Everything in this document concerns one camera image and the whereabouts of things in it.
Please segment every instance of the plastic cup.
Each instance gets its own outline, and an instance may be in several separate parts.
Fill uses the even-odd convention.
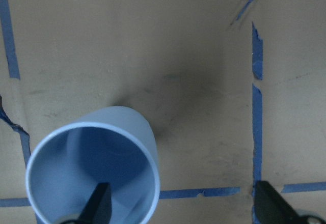
[[[45,224],[78,216],[100,182],[111,185],[110,223],[148,222],[160,189],[156,143],[131,108],[103,108],[53,131],[26,170],[28,198]]]

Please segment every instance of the blue cup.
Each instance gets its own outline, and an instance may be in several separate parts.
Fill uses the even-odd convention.
[[[28,198],[45,224],[77,217],[100,182],[111,185],[110,223],[148,222],[160,189],[156,143],[131,108],[103,108],[53,131],[26,170]]]

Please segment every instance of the cup rim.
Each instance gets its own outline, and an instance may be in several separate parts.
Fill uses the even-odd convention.
[[[49,135],[47,135],[44,139],[42,139],[42,141],[36,146],[36,148],[34,149],[34,151],[31,154],[31,157],[28,161],[27,167],[26,167],[26,174],[25,174],[25,186],[26,186],[26,192],[27,192],[27,196],[29,199],[29,202],[33,208],[33,210],[35,211],[35,213],[37,214],[37,216],[45,223],[45,224],[51,224],[51,222],[39,211],[38,205],[36,204],[36,201],[34,199],[34,197],[31,194],[31,184],[30,184],[30,179],[31,179],[31,169],[33,167],[35,158],[38,155],[38,152],[41,151],[41,149],[54,137],[58,136],[59,134],[72,130],[72,129],[76,129],[76,128],[83,128],[83,127],[94,127],[94,128],[103,128],[103,129],[107,129],[110,131],[114,131],[124,137],[126,137],[127,139],[129,139],[130,141],[132,141],[134,144],[136,144],[139,149],[144,153],[145,157],[147,158],[151,169],[153,171],[153,175],[154,175],[154,182],[155,182],[155,186],[158,186],[155,188],[155,192],[154,192],[154,197],[152,200],[152,205],[151,208],[149,209],[149,211],[147,212],[147,214],[145,215],[145,217],[143,218],[143,220],[140,222],[140,224],[145,224],[149,221],[149,219],[151,218],[151,216],[153,215],[156,206],[157,206],[157,202],[159,199],[159,193],[160,193],[160,181],[159,181],[159,173],[158,173],[158,165],[156,164],[154,158],[152,157],[152,155],[149,153],[149,151],[147,150],[147,148],[141,143],[141,141],[135,137],[134,135],[132,135],[131,133],[129,133],[128,131],[111,125],[111,124],[107,124],[107,123],[102,123],[102,122],[94,122],[94,121],[82,121],[82,122],[73,122],[70,123],[68,125],[62,126],[56,130],[54,130],[53,132],[51,132]]]

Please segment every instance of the tan floor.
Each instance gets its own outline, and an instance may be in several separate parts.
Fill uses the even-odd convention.
[[[161,200],[150,223],[250,223],[253,82],[263,94],[263,179],[326,180],[326,11],[325,0],[255,0],[230,25],[246,1],[9,0],[21,81],[8,77],[0,38],[6,112],[34,149],[88,112],[131,106],[153,127],[162,190],[242,187]],[[263,81],[252,74],[252,21]],[[0,198],[26,197],[19,136],[3,121],[0,133]],[[284,196],[326,217],[323,195]],[[30,207],[0,208],[0,224],[21,223],[35,223]]]

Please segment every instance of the cardboard surface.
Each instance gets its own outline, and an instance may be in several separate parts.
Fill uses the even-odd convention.
[[[264,40],[263,179],[325,181],[325,0],[259,0]]]
[[[126,105],[153,126],[162,190],[250,184],[251,30],[230,28],[242,2],[11,0],[32,149]]]
[[[33,150],[91,111],[133,107],[153,127],[162,190],[241,187],[161,200],[151,223],[250,223],[252,83],[263,95],[262,178],[277,187],[326,180],[326,11],[325,0],[254,0],[235,21],[247,1],[9,0],[21,80],[9,78],[0,38],[6,113]],[[262,81],[252,73],[252,21]],[[0,198],[25,197],[19,135],[3,121],[0,133]],[[326,217],[323,194],[284,197]],[[0,223],[35,217],[0,208]]]

